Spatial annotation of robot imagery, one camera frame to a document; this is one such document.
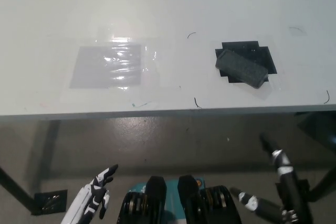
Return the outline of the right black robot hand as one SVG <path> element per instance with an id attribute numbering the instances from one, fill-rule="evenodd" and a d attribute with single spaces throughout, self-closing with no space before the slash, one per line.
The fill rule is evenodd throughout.
<path id="1" fill-rule="evenodd" d="M 313 217 L 299 187 L 299 179 L 288 156 L 279 145 L 266 134 L 259 136 L 263 150 L 269 155 L 279 177 L 279 197 L 283 203 L 273 202 L 242 191 L 236 187 L 229 189 L 250 212 L 270 223 L 313 223 Z"/>

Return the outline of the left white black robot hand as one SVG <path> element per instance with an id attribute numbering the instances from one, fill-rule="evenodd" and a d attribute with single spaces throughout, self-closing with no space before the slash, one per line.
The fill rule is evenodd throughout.
<path id="1" fill-rule="evenodd" d="M 93 178 L 77 193 L 61 223 L 91 223 L 98 210 L 103 219 L 108 208 L 110 195 L 106 184 L 113 181 L 113 174 L 118 169 L 115 164 Z"/>

